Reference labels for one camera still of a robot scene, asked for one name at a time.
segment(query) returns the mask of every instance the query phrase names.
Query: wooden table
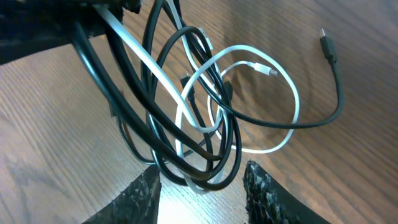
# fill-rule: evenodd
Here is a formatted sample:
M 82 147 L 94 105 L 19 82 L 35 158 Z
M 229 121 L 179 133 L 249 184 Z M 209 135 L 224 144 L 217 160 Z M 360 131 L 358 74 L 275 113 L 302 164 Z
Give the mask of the wooden table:
M 125 15 L 126 27 L 139 41 L 152 3 L 145 1 L 139 15 Z M 181 3 L 185 22 L 205 28 L 214 52 L 248 44 L 277 60 L 297 85 L 301 122 L 322 119 L 336 105 L 333 77 L 319 44 L 318 30 L 325 28 L 335 41 L 346 104 L 335 122 L 295 131 L 275 153 L 244 154 L 236 180 L 220 192 L 198 196 L 162 178 L 159 223 L 244 223 L 242 177 L 249 159 L 332 223 L 397 223 L 398 2 Z M 173 32 L 163 12 L 155 33 L 155 57 Z M 105 37 L 92 43 L 143 117 L 144 110 L 123 82 Z M 221 60 L 220 67 L 241 59 L 259 60 L 237 52 Z M 131 60 L 139 70 L 133 53 Z M 183 48 L 176 45 L 165 71 L 179 90 L 186 70 L 190 71 Z M 282 76 L 270 78 L 238 68 L 228 78 L 234 86 L 235 108 L 255 118 L 291 120 L 293 97 Z M 0 80 L 0 223 L 82 222 L 146 168 L 124 145 L 107 101 L 71 45 L 3 65 Z M 200 110 L 207 114 L 206 94 L 195 88 Z M 174 119 L 176 104 L 164 87 L 159 87 L 156 100 Z M 286 134 L 243 121 L 239 127 L 244 145 L 256 149 L 272 147 Z M 184 130 L 202 138 L 188 125 Z M 148 152 L 135 138 L 140 150 Z M 203 165 L 196 156 L 189 161 Z

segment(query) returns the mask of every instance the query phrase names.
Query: black cable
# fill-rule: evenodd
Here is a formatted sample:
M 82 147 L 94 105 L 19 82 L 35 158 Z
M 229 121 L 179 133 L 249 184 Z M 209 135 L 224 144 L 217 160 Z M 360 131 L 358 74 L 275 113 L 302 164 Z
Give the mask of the black cable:
M 112 53 L 120 67 L 121 73 L 129 85 L 130 89 L 133 91 L 139 102 L 149 111 L 149 113 L 156 118 L 156 120 L 166 127 L 166 129 L 183 144 L 188 145 L 191 150 L 195 151 L 205 159 L 209 160 L 220 160 L 220 156 L 215 156 L 206 152 L 202 147 L 200 147 L 192 138 L 185 134 L 181 129 L 179 129 L 173 121 L 154 103 L 153 99 L 149 96 L 138 78 L 137 74 L 132 67 L 126 50 L 124 49 L 123 42 L 120 37 L 113 31 L 109 26 L 106 29 L 106 36 L 108 38 L 109 46 L 111 47 Z
M 181 17 L 182 13 L 179 0 L 173 0 L 173 2 L 177 9 L 178 15 Z M 143 48 L 149 54 L 152 50 L 155 27 L 162 8 L 169 16 L 174 26 L 177 28 L 176 21 L 174 20 L 170 6 L 165 3 L 165 0 L 155 0 L 155 3 L 150 11 L 147 20 L 142 42 Z M 119 19 L 123 17 L 123 11 L 121 9 L 114 9 L 113 13 L 116 14 L 116 17 L 118 17 Z M 206 41 L 204 35 L 197 28 L 186 26 L 182 18 L 180 18 L 180 20 L 183 28 L 176 31 L 176 33 L 174 33 L 168 39 L 168 41 L 162 47 L 162 50 L 160 51 L 160 54 L 157 58 L 156 62 L 160 67 L 163 66 L 165 59 L 170 52 L 170 49 L 183 35 L 187 37 L 190 51 L 201 65 L 208 61 L 209 58 L 212 58 L 208 42 Z M 201 77 L 198 79 L 198 81 L 207 92 L 207 94 L 211 97 L 211 100 L 214 100 L 227 112 L 226 117 L 223 120 L 223 127 L 221 130 L 220 149 L 218 154 L 214 155 L 213 146 L 211 144 L 210 138 L 212 137 L 212 135 L 214 135 L 215 132 L 204 133 L 204 140 L 202 140 L 200 143 L 196 143 L 192 138 L 190 138 L 180 128 L 178 128 L 155 103 L 155 94 L 158 84 L 158 79 L 156 78 L 156 76 L 152 74 L 146 64 L 141 62 L 140 80 L 129 61 L 120 37 L 105 22 L 104 27 L 108 38 L 109 46 L 111 47 L 114 58 L 119 65 L 120 71 L 125 81 L 127 82 L 129 88 L 132 90 L 136 98 L 139 100 L 141 105 L 146 109 L 146 124 L 131 108 L 129 103 L 126 101 L 126 99 L 123 97 L 123 95 L 119 92 L 115 84 L 110 79 L 98 56 L 95 54 L 95 51 L 93 50 L 91 44 L 88 42 L 88 39 L 83 32 L 80 23 L 74 22 L 70 27 L 66 28 L 69 31 L 68 36 L 72 41 L 76 52 L 81 58 L 81 61 L 83 62 L 87 71 L 89 72 L 99 89 L 102 91 L 103 95 L 109 101 L 109 104 L 117 115 L 116 119 L 118 122 L 119 130 L 129 150 L 132 152 L 137 160 L 145 164 L 156 164 L 160 171 L 163 173 L 163 175 L 165 175 L 166 178 L 170 179 L 176 184 L 187 185 L 185 179 L 175 175 L 166 166 L 166 163 L 168 162 L 172 163 L 180 171 L 190 176 L 197 186 L 205 190 L 221 190 L 228 186 L 234 180 L 236 174 L 238 173 L 242 156 L 241 137 L 236 118 L 270 128 L 312 128 L 332 122 L 341 113 L 341 110 L 343 108 L 344 96 L 340 82 L 340 76 L 336 67 L 337 57 L 331 40 L 325 35 L 324 32 L 321 37 L 321 45 L 325 54 L 325 58 L 331 65 L 331 70 L 335 78 L 338 106 L 335 112 L 329 118 L 322 121 L 305 124 L 279 124 L 261 121 L 241 114 L 240 112 L 234 110 L 231 106 L 232 89 L 230 83 L 223 83 L 222 78 L 219 76 L 218 72 L 216 71 L 215 65 L 213 64 L 208 69 L 206 69 L 206 73 L 210 77 L 211 81 L 214 83 L 218 93 L 213 92 L 213 90 L 211 90 L 210 87 L 207 86 L 207 84 L 203 81 Z M 197 38 L 200 39 L 200 42 L 202 42 L 203 46 L 199 44 Z M 181 81 L 184 87 L 187 79 L 183 79 Z M 188 93 L 188 100 L 191 104 L 195 117 L 197 117 L 199 125 L 204 126 L 204 120 L 201 117 L 197 104 L 195 103 L 193 88 Z M 148 143 L 151 148 L 153 160 L 146 159 L 139 153 L 129 135 L 126 124 L 128 124 L 128 126 L 130 126 L 140 136 L 140 138 Z M 178 139 L 182 144 L 188 146 L 191 149 L 185 152 L 184 156 L 188 156 L 195 151 L 199 156 L 206 160 L 205 171 L 198 170 L 177 155 L 175 149 L 172 147 L 169 139 L 166 136 L 165 130 L 168 131 L 175 139 Z M 214 178 L 223 170 L 226 161 L 228 160 L 231 153 L 231 147 L 234 138 L 236 142 L 236 153 L 231 172 L 220 183 L 209 183 L 208 181 L 210 179 Z M 204 144 L 206 144 L 206 150 L 202 148 L 202 145 Z
M 173 162 L 173 164 L 182 172 L 197 180 L 207 180 L 211 175 L 211 172 L 200 171 L 186 163 L 182 158 L 178 157 L 172 149 L 167 147 L 160 139 L 154 136 L 145 123 L 142 122 L 112 82 L 112 79 L 109 77 L 100 59 L 95 54 L 93 47 L 88 41 L 81 24 L 78 21 L 75 21 L 71 26 L 66 27 L 66 30 L 68 31 L 68 36 L 88 73 L 102 91 L 115 113 L 119 114 L 122 119 L 125 120 L 125 122 L 127 122 L 127 124 L 146 143 L 148 143 L 150 147 L 153 148 L 153 150 L 158 152 L 165 159 Z
M 199 36 L 201 38 L 202 41 L 205 41 L 205 37 L 203 36 L 203 34 L 198 29 L 196 29 L 194 27 L 186 27 L 185 29 L 180 30 L 179 32 L 177 32 L 175 35 L 173 35 L 169 39 L 169 41 L 165 44 L 165 47 L 162 49 L 161 53 L 159 54 L 159 58 L 158 58 L 157 63 L 160 66 L 164 63 L 165 57 L 168 54 L 168 52 L 170 51 L 170 49 L 173 46 L 173 44 L 182 35 L 184 35 L 185 33 L 188 33 L 188 32 L 194 32 L 197 36 Z M 123 44 L 121 43 L 121 40 L 118 37 L 116 37 L 116 34 L 111 29 L 106 29 L 106 33 L 107 33 L 107 36 L 108 36 L 109 45 L 111 46 L 111 49 L 112 49 L 113 54 L 114 54 L 114 56 L 115 56 L 115 58 L 116 58 L 116 60 L 118 62 L 118 65 L 119 65 L 119 67 L 120 67 L 120 69 L 122 71 L 122 74 L 124 75 L 124 78 L 126 79 L 127 83 L 129 84 L 129 86 L 132 89 L 132 91 L 134 92 L 134 94 L 137 96 L 137 99 L 139 99 L 139 101 L 148 110 L 151 110 L 152 114 L 157 113 L 156 110 L 154 109 L 155 106 L 150 105 L 152 103 L 152 101 L 148 99 L 146 94 L 143 92 L 142 87 L 140 87 L 140 85 L 137 84 L 138 83 L 138 81 L 137 81 L 138 78 L 136 77 L 136 74 L 134 72 L 134 69 L 131 67 L 131 64 L 127 63 L 128 62 L 127 54 L 125 53 Z M 227 144 L 227 147 L 229 148 L 229 150 L 224 150 L 223 148 L 221 148 L 220 149 L 220 153 L 224 153 L 226 151 L 228 151 L 228 153 L 229 153 L 229 151 L 230 151 L 231 143 L 232 143 L 232 136 L 231 136 L 232 135 L 232 129 L 230 129 L 229 133 L 230 133 L 229 134 L 230 137 L 227 137 L 227 140 L 229 142 Z M 163 163 L 162 159 L 159 159 L 158 157 L 155 157 L 155 156 L 154 156 L 154 158 L 155 158 L 156 162 Z M 223 168 L 223 166 L 226 163 L 226 159 L 227 158 L 228 157 L 222 159 L 221 162 L 219 162 L 217 164 L 217 166 L 215 168 L 216 172 L 212 172 L 211 175 L 210 175 L 211 177 L 215 176 Z M 207 160 L 207 162 L 208 162 L 208 165 L 206 167 L 207 168 L 206 170 L 209 170 L 212 167 L 211 165 L 209 165 L 209 163 L 211 163 L 212 161 Z M 234 166 L 233 170 L 238 170 L 238 169 L 239 169 L 239 164 L 237 166 Z M 206 183 L 202 183 L 202 182 L 198 182 L 197 184 L 199 186 L 204 185 L 205 186 L 204 188 L 206 188 L 206 189 L 213 189 L 213 188 L 214 189 L 218 189 L 220 187 L 226 187 L 227 184 L 225 184 L 225 183 L 228 183 L 228 182 L 232 181 L 231 177 L 233 179 L 234 175 L 233 176 L 229 175 L 228 179 L 226 179 L 224 182 L 220 183 L 219 185 L 206 184 Z
M 172 16 L 170 6 L 164 5 L 163 9 L 165 10 L 166 14 L 168 15 L 169 19 L 173 22 L 174 26 L 177 28 L 177 25 L 174 21 L 174 18 Z M 186 26 L 186 24 L 182 21 L 182 18 L 180 18 L 182 25 Z M 188 44 L 190 46 L 190 50 L 194 54 L 194 56 L 198 59 L 198 61 L 203 64 L 206 62 L 210 57 L 206 55 L 206 53 L 203 52 L 203 49 L 198 46 L 197 41 L 194 41 L 194 37 L 192 35 L 187 36 Z M 337 61 L 337 56 L 334 50 L 333 43 L 330 38 L 323 32 L 323 35 L 321 35 L 321 46 L 322 50 L 325 54 L 325 58 L 329 61 L 329 64 L 331 66 L 331 71 L 333 73 L 334 79 L 335 79 L 335 85 L 336 85 L 336 94 L 337 94 L 337 107 L 334 110 L 334 112 L 327 117 L 326 119 L 323 119 L 321 121 L 316 121 L 316 122 L 311 122 L 311 123 L 296 123 L 296 124 L 280 124 L 280 123 L 273 123 L 273 122 L 268 122 L 268 121 L 262 121 L 259 119 L 254 119 L 249 116 L 246 116 L 236 110 L 234 110 L 232 107 L 224 104 L 214 93 L 213 91 L 206 89 L 205 91 L 211 96 L 211 100 L 214 100 L 218 105 L 220 105 L 224 110 L 226 110 L 228 113 L 232 114 L 233 116 L 242 119 L 244 121 L 247 121 L 252 124 L 256 124 L 259 126 L 263 127 L 268 127 L 268 128 L 280 128 L 280 129 L 303 129 L 303 128 L 315 128 L 319 126 L 323 126 L 325 124 L 328 124 L 332 121 L 334 121 L 339 115 L 341 114 L 343 110 L 343 105 L 344 105 L 344 93 L 343 93 L 343 86 L 341 84 L 341 78 L 340 74 L 337 70 L 336 67 L 336 61 Z M 215 72 L 214 67 L 210 67 L 210 72 Z

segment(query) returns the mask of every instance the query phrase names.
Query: textured black material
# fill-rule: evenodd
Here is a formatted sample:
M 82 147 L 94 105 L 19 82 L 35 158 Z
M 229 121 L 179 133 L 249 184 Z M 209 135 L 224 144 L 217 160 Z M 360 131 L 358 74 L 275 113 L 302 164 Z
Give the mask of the textured black material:
M 69 20 L 79 20 L 88 37 L 104 34 L 103 20 L 90 6 L 94 3 L 135 13 L 141 8 L 141 0 L 1 0 L 0 65 L 69 44 L 63 30 Z
M 111 203 L 84 223 L 157 223 L 160 189 L 159 170 L 149 166 Z
M 328 223 L 299 202 L 259 164 L 249 161 L 243 177 L 249 223 Z

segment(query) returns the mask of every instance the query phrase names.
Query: table surface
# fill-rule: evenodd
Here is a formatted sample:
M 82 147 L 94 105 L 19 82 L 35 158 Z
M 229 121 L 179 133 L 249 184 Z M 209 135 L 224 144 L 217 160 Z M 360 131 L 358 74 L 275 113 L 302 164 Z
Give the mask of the table surface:
M 125 15 L 126 27 L 139 41 L 152 3 L 145 1 L 138 15 Z M 198 196 L 162 177 L 159 223 L 246 222 L 242 177 L 250 159 L 332 223 L 397 223 L 398 2 L 181 3 L 185 22 L 205 28 L 214 52 L 248 44 L 278 61 L 300 93 L 301 122 L 322 119 L 335 109 L 333 76 L 318 36 L 318 30 L 325 28 L 338 52 L 346 104 L 336 121 L 295 131 L 275 153 L 244 154 L 238 176 L 222 191 Z M 173 32 L 162 12 L 155 57 Z M 123 82 L 106 38 L 91 42 L 115 83 L 144 117 L 142 106 Z M 131 52 L 130 56 L 138 70 L 139 60 Z M 220 60 L 219 66 L 242 59 L 262 61 L 236 52 Z M 191 71 L 181 44 L 173 48 L 164 69 L 181 90 L 179 79 Z M 238 110 L 269 121 L 292 119 L 292 92 L 282 76 L 270 78 L 237 68 L 227 79 L 233 84 L 233 106 Z M 124 145 L 107 101 L 71 45 L 1 66 L 0 81 L 0 223 L 82 222 L 146 168 Z M 200 111 L 207 114 L 206 94 L 198 85 L 195 88 Z M 161 85 L 156 101 L 174 118 L 176 104 Z M 239 127 L 244 145 L 255 149 L 270 148 L 286 134 L 243 121 Z M 188 125 L 184 130 L 201 139 Z M 136 135 L 134 139 L 149 155 L 148 146 Z M 213 142 L 220 143 L 216 137 Z M 188 160 L 203 165 L 197 156 Z

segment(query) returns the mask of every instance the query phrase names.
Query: cable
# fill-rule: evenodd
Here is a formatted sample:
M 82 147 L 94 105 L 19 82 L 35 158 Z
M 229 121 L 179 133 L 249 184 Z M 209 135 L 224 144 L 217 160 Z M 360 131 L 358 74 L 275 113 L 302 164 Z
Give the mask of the cable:
M 330 39 L 325 39 L 326 41 L 321 42 L 322 46 L 324 46 L 323 43 L 329 44 L 331 43 Z M 261 52 L 260 50 L 248 46 L 248 45 L 234 45 L 231 47 L 228 47 L 222 51 L 220 51 L 219 53 L 217 53 L 216 55 L 214 55 L 212 58 L 210 58 L 209 60 L 206 61 L 205 64 L 202 65 L 202 67 L 200 67 L 191 77 L 191 79 L 189 80 L 189 82 L 187 83 L 187 85 L 185 86 L 184 90 L 182 91 L 182 96 L 185 96 L 187 94 L 187 91 L 189 91 L 189 89 L 193 86 L 194 81 L 196 81 L 198 79 L 198 77 L 200 76 L 200 74 L 202 72 L 204 72 L 207 68 L 209 68 L 212 63 L 214 63 L 215 61 L 217 61 L 218 59 L 220 59 L 221 57 L 225 56 L 228 53 L 231 53 L 233 51 L 236 50 L 244 50 L 244 51 L 248 51 L 251 53 L 254 53 L 258 56 L 260 56 L 261 58 L 263 58 L 264 60 L 267 60 L 269 63 L 271 63 L 286 79 L 287 83 L 290 86 L 293 86 L 294 83 L 293 81 L 290 79 L 290 77 L 288 76 L 288 74 L 285 72 L 285 70 L 274 60 L 272 59 L 270 56 L 268 56 L 267 54 Z M 317 122 L 312 122 L 312 123 L 303 123 L 303 124 L 280 124 L 280 123 L 272 123 L 272 122 L 267 122 L 267 121 L 261 121 L 258 119 L 254 119 L 254 118 L 250 118 L 234 109 L 232 109 L 232 107 L 225 105 L 222 101 L 220 101 L 216 95 L 214 95 L 214 93 L 208 91 L 207 93 L 209 95 L 212 95 L 212 98 L 216 101 L 216 103 L 218 105 L 220 105 L 226 112 L 233 114 L 235 117 L 242 119 L 244 121 L 247 121 L 249 123 L 252 124 L 256 124 L 259 126 L 264 126 L 264 127 L 269 127 L 269 128 L 280 128 L 280 129 L 300 129 L 300 128 L 314 128 L 314 127 L 318 127 L 318 126 L 322 126 L 325 124 L 328 124 L 330 122 L 332 122 L 334 119 L 336 119 L 340 114 L 341 111 L 343 109 L 343 104 L 344 104 L 344 96 L 343 96 L 343 88 L 341 85 L 341 81 L 340 81 L 340 75 L 337 71 L 337 67 L 336 67 L 336 62 L 330 62 L 331 65 L 331 70 L 333 73 L 333 76 L 335 78 L 335 83 L 336 83 L 336 91 L 337 91 L 337 107 L 336 110 L 333 112 L 332 115 L 330 115 L 328 118 L 321 120 L 321 121 L 317 121 Z M 297 92 L 297 90 L 293 90 L 295 95 L 298 95 L 299 93 Z
M 336 67 L 337 57 L 333 48 L 333 44 L 326 36 L 324 30 L 321 32 L 320 42 L 325 54 L 325 58 L 331 65 L 331 70 L 335 78 L 338 106 L 334 113 L 327 119 L 313 123 L 297 124 L 296 122 L 299 116 L 300 108 L 299 93 L 287 72 L 275 60 L 270 58 L 270 56 L 258 49 L 255 49 L 254 47 L 247 45 L 235 45 L 228 47 L 227 49 L 224 49 L 218 54 L 212 56 L 211 50 L 209 48 L 209 42 L 206 40 L 206 37 L 203 35 L 203 33 L 195 27 L 186 26 L 182 20 L 179 0 L 155 0 L 154 6 L 150 11 L 147 20 L 142 46 L 117 19 L 120 18 L 121 20 L 123 17 L 123 10 L 121 8 L 119 9 L 117 7 L 112 7 L 111 12 L 106 7 L 107 6 L 105 5 L 95 6 L 98 15 L 94 16 L 100 17 L 104 20 L 103 24 L 109 46 L 111 47 L 114 58 L 119 65 L 119 69 L 126 83 L 146 110 L 146 123 L 140 119 L 123 95 L 119 92 L 116 85 L 112 82 L 98 56 L 95 54 L 91 44 L 88 42 L 87 36 L 85 35 L 78 21 L 75 21 L 70 24 L 70 26 L 65 27 L 68 32 L 68 36 L 87 71 L 103 95 L 109 101 L 111 108 L 117 115 L 116 119 L 121 135 L 136 159 L 145 164 L 156 164 L 166 178 L 170 179 L 176 184 L 189 186 L 198 194 L 205 194 L 208 191 L 221 190 L 228 186 L 238 173 L 241 163 L 242 150 L 253 153 L 267 153 L 278 150 L 289 140 L 294 129 L 312 128 L 327 124 L 333 121 L 341 113 L 344 103 L 344 96 L 340 76 Z M 160 51 L 160 54 L 155 62 L 155 60 L 150 56 L 150 52 L 152 50 L 152 42 L 154 39 L 156 23 L 162 8 L 173 22 L 173 25 L 176 27 L 177 31 L 162 47 L 162 50 Z M 181 93 L 178 92 L 170 78 L 161 69 L 167 55 L 170 52 L 170 49 L 174 46 L 178 39 L 182 39 L 185 54 L 187 55 L 188 61 L 190 62 L 190 66 L 193 70 L 193 75 L 191 77 L 186 77 L 181 80 L 183 85 L 183 91 Z M 125 43 L 132 48 L 136 55 L 141 59 L 141 80 L 138 78 L 137 73 L 129 61 L 122 40 L 125 41 Z M 261 65 L 260 63 L 247 61 L 235 62 L 227 67 L 225 71 L 220 73 L 216 61 L 221 57 L 224 57 L 226 54 L 236 50 L 252 52 L 262 57 L 264 60 L 270 62 L 276 68 L 276 70 L 278 70 L 279 73 L 284 76 L 292 88 L 295 98 L 295 114 L 292 124 L 279 124 L 261 121 L 250 118 L 232 109 L 232 87 L 231 85 L 224 85 L 222 78 L 222 76 L 225 75 L 229 70 L 238 65 L 247 65 L 264 74 L 277 75 L 277 72 L 273 71 L 273 69 L 270 67 Z M 200 66 L 196 64 L 193 57 L 196 58 Z M 193 84 L 197 80 L 209 96 L 208 110 L 212 124 L 211 127 L 205 126 L 203 118 L 201 117 L 195 102 Z M 170 118 L 155 103 L 155 93 L 158 81 L 160 81 L 161 84 L 166 87 L 167 91 L 177 103 L 175 123 L 173 123 L 173 121 L 171 121 Z M 185 101 L 186 98 L 188 98 L 192 110 Z M 211 113 L 211 100 L 214 100 L 218 105 L 216 119 L 214 119 Z M 199 133 L 203 133 L 204 140 L 199 144 L 182 131 L 183 114 L 188 119 L 188 122 Z M 284 128 L 290 130 L 285 139 L 278 146 L 272 149 L 263 151 L 242 149 L 237 118 L 260 126 Z M 221 123 L 223 123 L 223 127 L 222 132 L 220 133 L 218 128 L 221 126 Z M 139 151 L 136 149 L 129 135 L 127 125 L 130 126 L 130 128 L 132 128 L 140 138 L 148 143 L 153 160 L 146 159 L 139 154 Z M 168 131 L 175 138 L 175 149 L 172 147 L 165 131 Z M 210 141 L 210 138 L 214 133 L 216 133 L 221 139 L 220 149 L 217 155 L 213 153 L 213 146 L 211 145 Z M 183 152 L 183 144 L 186 145 L 190 150 Z M 206 144 L 206 149 L 202 148 L 202 145 L 204 144 Z M 236 149 L 234 164 L 232 166 L 231 172 L 226 175 L 223 180 L 221 180 L 224 166 L 229 158 L 232 148 Z M 205 170 L 197 169 L 196 167 L 193 167 L 184 161 L 184 157 L 192 154 L 193 152 L 196 152 L 197 155 L 205 160 Z M 183 178 L 171 172 L 166 165 L 167 163 L 175 165 L 183 174 Z
M 142 122 L 112 82 L 112 79 L 109 77 L 98 56 L 95 54 L 93 47 L 88 42 L 80 23 L 75 21 L 70 27 L 66 28 L 68 36 L 81 61 L 115 113 L 119 114 L 122 119 L 125 120 L 150 147 L 153 148 L 153 150 L 157 151 L 162 157 L 173 161 L 173 164 L 184 173 L 190 175 L 196 180 L 207 180 L 211 177 L 211 172 L 200 171 L 192 167 L 151 133 L 150 129 Z
M 197 35 L 201 35 L 200 31 L 198 31 L 196 28 L 194 27 L 187 27 L 185 28 L 185 30 L 193 30 L 194 32 L 197 33 Z M 142 97 L 145 97 L 145 93 L 142 93 L 141 87 L 139 85 L 137 85 L 137 77 L 136 74 L 134 73 L 134 69 L 133 68 L 129 68 L 130 67 L 130 63 L 127 63 L 128 59 L 127 59 L 127 55 L 123 49 L 123 44 L 121 43 L 121 41 L 115 37 L 115 33 L 111 30 L 111 29 L 107 29 L 106 30 L 107 36 L 108 36 L 108 41 L 109 41 L 109 45 L 111 46 L 111 50 L 115 56 L 115 59 L 118 62 L 118 65 L 122 71 L 122 74 L 124 75 L 124 78 L 126 79 L 127 83 L 129 84 L 129 86 L 131 87 L 131 89 L 133 90 L 134 94 L 137 96 L 137 98 L 139 99 L 139 101 L 149 110 L 153 110 L 150 109 L 150 104 L 152 103 L 151 100 L 146 99 L 148 102 L 143 102 L 143 100 L 141 99 Z M 165 45 L 165 47 L 162 49 L 161 53 L 159 54 L 159 58 L 157 60 L 157 63 L 161 66 L 164 62 L 165 56 L 168 54 L 171 46 L 175 43 L 175 41 L 178 39 L 177 35 L 174 36 L 174 38 L 170 38 L 170 40 L 168 41 L 168 43 Z M 230 139 L 229 140 L 229 144 L 227 147 L 229 147 L 231 149 L 231 141 L 232 138 L 227 138 Z M 154 155 L 154 159 L 155 162 L 159 163 L 159 167 L 165 168 L 165 166 L 163 166 L 161 163 L 163 162 L 161 159 L 159 159 L 156 155 Z M 215 171 L 213 171 L 213 173 L 211 174 L 211 177 L 213 177 L 216 173 L 218 173 L 220 171 L 220 169 L 222 169 L 222 167 L 224 166 L 226 160 L 223 159 L 221 162 L 218 163 L 218 165 L 215 167 Z M 237 163 L 237 165 L 235 165 L 235 170 L 239 169 L 239 163 Z M 229 177 L 229 179 L 227 180 L 227 182 L 231 182 L 233 180 L 233 177 Z M 201 183 L 200 181 L 196 180 L 197 184 L 199 186 L 203 185 L 203 183 Z M 223 187 L 226 187 L 227 184 L 221 184 L 221 185 L 216 185 L 216 189 L 220 189 Z M 207 186 L 205 186 L 207 189 L 212 189 L 213 186 L 211 184 L 208 184 Z
M 259 63 L 252 63 L 252 62 L 247 62 L 247 61 L 239 61 L 239 62 L 235 62 L 232 65 L 230 65 L 228 68 L 226 68 L 223 72 L 221 72 L 221 76 L 225 75 L 228 71 L 230 71 L 232 68 L 238 66 L 238 65 L 247 65 L 249 67 L 252 67 L 253 69 L 262 72 L 266 75 L 270 75 L 273 74 L 275 75 L 276 72 L 273 71 L 271 68 L 269 68 L 268 66 L 265 65 L 261 65 Z M 299 118 L 299 113 L 300 113 L 300 104 L 299 104 L 299 94 L 297 91 L 296 86 L 294 85 L 293 82 L 289 82 L 290 88 L 292 89 L 292 92 L 294 94 L 294 100 L 295 100 L 295 110 L 294 110 L 294 115 L 293 115 L 293 121 L 292 123 L 296 123 L 297 119 Z M 210 122 L 213 124 L 214 123 L 214 118 L 213 118 L 213 113 L 211 110 L 211 98 L 210 96 L 207 97 L 207 110 L 209 113 L 209 117 L 210 117 Z M 274 152 L 278 149 L 280 149 L 281 147 L 283 147 L 287 141 L 290 139 L 290 137 L 293 135 L 293 131 L 294 129 L 290 129 L 289 132 L 287 133 L 286 137 L 282 140 L 282 142 L 280 142 L 278 145 L 276 145 L 275 147 L 271 148 L 271 149 L 262 149 L 262 150 L 257 150 L 257 149 L 246 149 L 246 148 L 242 148 L 243 152 L 247 152 L 247 153 L 254 153 L 254 154 L 265 154 L 265 153 L 270 153 L 270 152 Z M 216 130 L 216 135 L 218 136 L 219 139 L 221 139 L 221 134 L 218 130 Z
M 215 131 L 221 121 L 221 117 L 217 118 L 216 126 L 204 128 L 201 127 L 196 119 L 193 117 L 187 103 L 182 99 L 181 94 L 178 92 L 175 85 L 171 82 L 170 78 L 158 66 L 155 60 L 142 48 L 138 41 L 124 28 L 124 26 L 115 18 L 115 16 L 105 7 L 96 6 L 97 12 L 101 17 L 112 27 L 112 29 L 122 38 L 123 41 L 137 54 L 137 56 L 149 67 L 153 74 L 159 79 L 161 84 L 166 87 L 175 102 L 182 107 L 184 115 L 187 117 L 188 122 L 201 133 L 209 133 Z

